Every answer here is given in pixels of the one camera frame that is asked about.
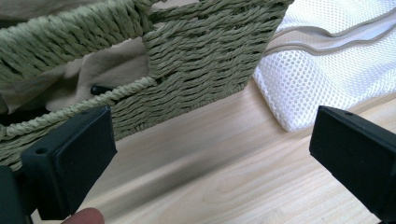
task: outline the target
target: beige fabric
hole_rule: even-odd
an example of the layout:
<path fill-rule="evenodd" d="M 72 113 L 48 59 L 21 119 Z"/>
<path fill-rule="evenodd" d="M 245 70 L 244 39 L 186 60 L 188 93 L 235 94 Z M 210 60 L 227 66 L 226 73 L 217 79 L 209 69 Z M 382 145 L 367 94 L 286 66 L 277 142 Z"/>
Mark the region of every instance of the beige fabric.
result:
<path fill-rule="evenodd" d="M 0 111 L 13 113 L 17 109 L 30 110 L 40 106 L 49 111 L 58 110 L 92 98 L 92 85 L 115 88 L 147 76 L 148 63 L 142 39 L 128 40 L 35 79 L 5 86 L 0 89 L 0 94 L 7 108 L 0 104 Z"/>

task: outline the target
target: basket handle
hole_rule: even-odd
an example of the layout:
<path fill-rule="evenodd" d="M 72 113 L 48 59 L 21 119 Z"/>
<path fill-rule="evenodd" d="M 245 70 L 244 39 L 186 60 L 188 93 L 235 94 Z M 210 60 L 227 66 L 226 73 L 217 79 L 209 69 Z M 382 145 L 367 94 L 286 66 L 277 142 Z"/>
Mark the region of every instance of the basket handle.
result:
<path fill-rule="evenodd" d="M 1 29 L 0 87 L 142 36 L 159 1 L 110 0 Z"/>

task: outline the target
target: wicker basket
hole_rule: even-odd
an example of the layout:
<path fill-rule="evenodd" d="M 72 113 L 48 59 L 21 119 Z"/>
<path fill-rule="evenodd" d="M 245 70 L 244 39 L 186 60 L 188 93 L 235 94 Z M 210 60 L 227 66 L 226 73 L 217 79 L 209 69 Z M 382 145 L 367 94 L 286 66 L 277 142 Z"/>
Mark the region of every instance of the wicker basket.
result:
<path fill-rule="evenodd" d="M 142 36 L 149 76 L 8 127 L 0 164 L 82 110 L 111 105 L 116 139 L 241 91 L 292 0 L 204 0 L 151 11 L 155 0 L 110 0 L 0 30 L 0 86 L 36 77 Z M 154 28 L 153 24 L 163 23 Z"/>

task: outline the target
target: wooden table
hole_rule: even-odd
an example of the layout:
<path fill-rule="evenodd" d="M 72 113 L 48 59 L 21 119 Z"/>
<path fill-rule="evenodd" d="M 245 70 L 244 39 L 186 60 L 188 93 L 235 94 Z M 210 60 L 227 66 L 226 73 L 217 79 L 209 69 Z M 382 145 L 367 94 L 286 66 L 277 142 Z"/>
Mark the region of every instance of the wooden table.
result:
<path fill-rule="evenodd" d="M 396 132 L 396 94 L 350 111 Z M 282 129 L 251 80 L 119 141 L 82 207 L 106 223 L 378 223 L 309 155 L 311 133 Z"/>

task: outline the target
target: finger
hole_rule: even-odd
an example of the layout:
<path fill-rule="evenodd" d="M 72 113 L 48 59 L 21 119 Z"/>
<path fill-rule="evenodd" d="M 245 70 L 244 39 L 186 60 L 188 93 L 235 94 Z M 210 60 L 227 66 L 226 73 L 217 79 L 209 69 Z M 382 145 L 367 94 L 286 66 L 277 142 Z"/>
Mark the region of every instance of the finger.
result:
<path fill-rule="evenodd" d="M 99 210 L 85 208 L 75 213 L 62 224 L 105 224 L 105 219 Z"/>

